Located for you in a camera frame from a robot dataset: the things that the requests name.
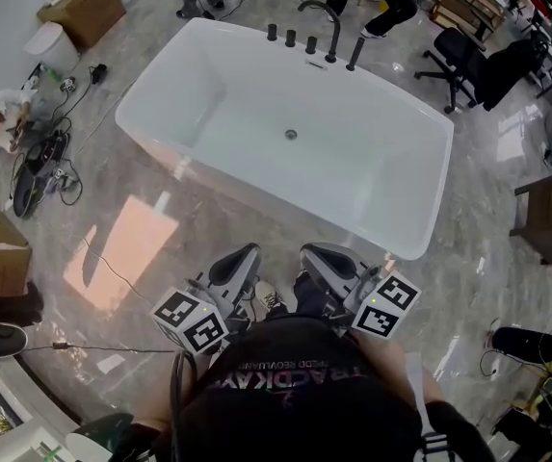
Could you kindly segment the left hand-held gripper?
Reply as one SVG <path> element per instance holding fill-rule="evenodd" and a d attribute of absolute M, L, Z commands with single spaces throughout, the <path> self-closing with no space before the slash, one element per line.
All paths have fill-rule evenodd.
<path fill-rule="evenodd" d="M 151 318 L 170 341 L 192 354 L 237 339 L 250 326 L 241 302 L 252 291 L 260 262 L 255 243 L 217 257 L 184 289 L 170 288 Z"/>

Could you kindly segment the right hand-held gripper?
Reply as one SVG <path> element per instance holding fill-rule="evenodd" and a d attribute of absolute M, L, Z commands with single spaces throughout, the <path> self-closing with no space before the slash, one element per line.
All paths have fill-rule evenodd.
<path fill-rule="evenodd" d="M 305 244 L 301 262 L 327 297 L 322 318 L 334 328 L 390 339 L 421 295 L 398 271 L 386 272 L 338 244 Z"/>

